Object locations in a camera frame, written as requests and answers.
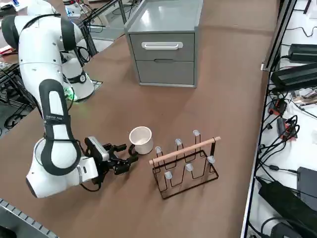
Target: drawer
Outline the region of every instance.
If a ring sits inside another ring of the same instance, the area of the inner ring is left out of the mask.
[[[130,35],[135,60],[194,61],[195,34]]]
[[[141,83],[194,84],[194,62],[137,61]]]

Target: white cup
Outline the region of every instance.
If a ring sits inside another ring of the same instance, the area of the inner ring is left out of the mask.
[[[135,145],[135,151],[141,155],[148,154],[153,149],[152,132],[145,126],[134,128],[130,132],[129,139]]]

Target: drawer handle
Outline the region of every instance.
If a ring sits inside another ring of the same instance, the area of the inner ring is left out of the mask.
[[[173,60],[173,59],[155,59],[154,62],[155,63],[173,63],[173,62],[175,62],[175,60]]]
[[[142,42],[141,45],[146,50],[177,50],[183,48],[182,42]]]

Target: wire rack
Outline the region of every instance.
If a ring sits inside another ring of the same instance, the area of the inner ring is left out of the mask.
[[[195,145],[190,147],[184,148],[183,142],[176,139],[176,151],[170,154],[164,155],[159,146],[155,148],[157,157],[149,162],[163,199],[219,178],[214,167],[214,151],[220,137],[202,142],[199,131],[194,130],[193,134]],[[202,149],[206,145],[211,145],[209,155]]]

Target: plastic cap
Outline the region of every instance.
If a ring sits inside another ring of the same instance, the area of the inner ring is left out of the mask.
[[[159,146],[155,147],[155,151],[157,154],[162,153],[162,149]]]
[[[208,162],[211,163],[211,164],[213,164],[213,163],[215,162],[213,155],[208,156],[208,157],[207,157],[207,160],[208,160]]]
[[[164,176],[165,176],[166,179],[172,179],[172,177],[173,177],[172,173],[170,171],[165,172]]]
[[[186,170],[187,170],[188,172],[193,171],[193,169],[194,169],[194,167],[193,167],[192,163],[186,164]]]
[[[199,136],[199,135],[200,135],[200,132],[197,131],[197,130],[193,130],[193,134],[194,134],[195,136]]]
[[[176,145],[182,145],[183,144],[183,142],[181,141],[181,139],[176,139],[175,140],[175,143],[176,143]]]

